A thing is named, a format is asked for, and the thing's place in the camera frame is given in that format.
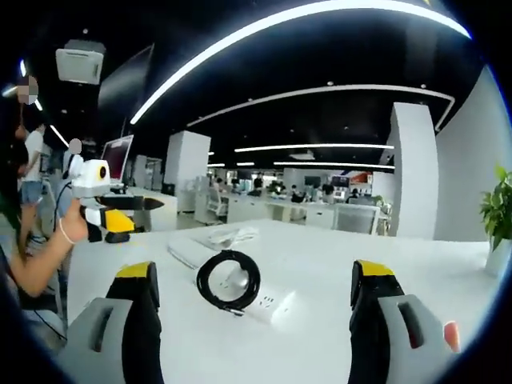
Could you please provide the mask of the person's left hand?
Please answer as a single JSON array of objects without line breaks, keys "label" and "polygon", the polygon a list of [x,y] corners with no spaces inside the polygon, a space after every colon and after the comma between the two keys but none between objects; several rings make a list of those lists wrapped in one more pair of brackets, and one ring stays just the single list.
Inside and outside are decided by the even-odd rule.
[{"label": "person's left hand", "polygon": [[72,198],[63,218],[59,219],[59,229],[70,244],[76,244],[88,237],[86,220],[81,216],[81,203]]}]

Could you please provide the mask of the person's right hand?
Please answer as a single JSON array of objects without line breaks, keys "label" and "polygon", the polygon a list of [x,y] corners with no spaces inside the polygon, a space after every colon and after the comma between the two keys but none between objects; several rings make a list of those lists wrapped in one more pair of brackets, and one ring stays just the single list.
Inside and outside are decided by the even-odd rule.
[{"label": "person's right hand", "polygon": [[443,327],[443,335],[446,343],[452,349],[453,352],[459,353],[460,347],[460,336],[458,324],[456,321],[449,321]]}]

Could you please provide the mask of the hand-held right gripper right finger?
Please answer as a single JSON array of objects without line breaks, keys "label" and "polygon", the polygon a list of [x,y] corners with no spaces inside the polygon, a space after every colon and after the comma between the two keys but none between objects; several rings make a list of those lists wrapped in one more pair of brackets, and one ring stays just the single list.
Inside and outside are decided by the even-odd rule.
[{"label": "hand-held right gripper right finger", "polygon": [[442,322],[387,266],[354,262],[350,306],[350,383],[435,383],[455,359]]}]

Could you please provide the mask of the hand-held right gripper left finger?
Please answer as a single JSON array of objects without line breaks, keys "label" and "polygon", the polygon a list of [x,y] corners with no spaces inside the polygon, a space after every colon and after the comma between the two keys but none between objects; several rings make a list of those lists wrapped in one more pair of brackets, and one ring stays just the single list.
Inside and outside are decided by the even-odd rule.
[{"label": "hand-held right gripper left finger", "polygon": [[74,383],[161,383],[157,267],[122,268],[68,328],[57,364]]}]

